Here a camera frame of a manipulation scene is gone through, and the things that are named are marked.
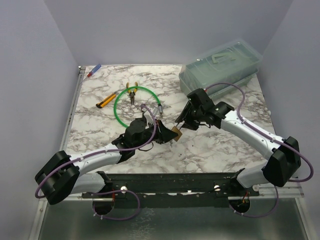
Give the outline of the brass padlock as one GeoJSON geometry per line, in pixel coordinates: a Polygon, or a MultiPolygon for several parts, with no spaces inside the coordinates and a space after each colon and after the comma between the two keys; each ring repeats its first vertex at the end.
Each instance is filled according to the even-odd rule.
{"type": "Polygon", "coordinates": [[[172,129],[171,129],[174,133],[176,133],[176,137],[173,139],[175,142],[178,142],[178,140],[181,138],[182,136],[182,132],[179,129],[179,123],[176,123],[172,129]]]}

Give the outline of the green cable lock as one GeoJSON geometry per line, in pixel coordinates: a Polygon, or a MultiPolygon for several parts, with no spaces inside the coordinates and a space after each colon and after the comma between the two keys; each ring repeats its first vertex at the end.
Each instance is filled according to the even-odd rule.
{"type": "Polygon", "coordinates": [[[121,115],[119,116],[118,113],[124,114],[128,111],[129,109],[129,104],[131,103],[130,100],[130,96],[129,93],[127,92],[127,90],[133,90],[134,88],[137,88],[137,90],[142,90],[144,92],[149,93],[156,101],[157,107],[158,108],[158,113],[160,115],[163,114],[163,105],[162,102],[160,101],[160,99],[158,98],[158,96],[150,89],[144,87],[144,86],[130,86],[129,88],[125,88],[125,90],[121,91],[116,99],[115,102],[113,104],[113,114],[115,119],[118,121],[118,123],[122,126],[127,128],[128,125],[122,121],[121,119],[121,115]]]}

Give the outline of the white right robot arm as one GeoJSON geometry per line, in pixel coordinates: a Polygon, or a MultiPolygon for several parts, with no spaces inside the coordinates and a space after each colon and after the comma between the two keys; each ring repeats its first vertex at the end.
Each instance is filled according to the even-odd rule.
{"type": "Polygon", "coordinates": [[[215,126],[227,131],[258,151],[266,163],[239,170],[230,183],[230,191],[241,196],[248,188],[270,183],[283,187],[301,166],[299,143],[293,137],[286,139],[272,134],[242,118],[226,102],[214,103],[204,89],[188,94],[188,102],[175,122],[185,129],[196,131],[199,126],[215,126]]]}

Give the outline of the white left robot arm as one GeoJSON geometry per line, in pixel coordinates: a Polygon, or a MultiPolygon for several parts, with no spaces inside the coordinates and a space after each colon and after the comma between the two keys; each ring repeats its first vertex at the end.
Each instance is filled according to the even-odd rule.
{"type": "Polygon", "coordinates": [[[116,165],[131,158],[136,150],[155,142],[165,144],[178,134],[164,126],[161,120],[150,123],[145,117],[137,118],[125,132],[108,145],[87,153],[56,152],[35,175],[38,184],[37,199],[46,198],[51,205],[60,203],[76,192],[79,178],[107,165],[116,165]]]}

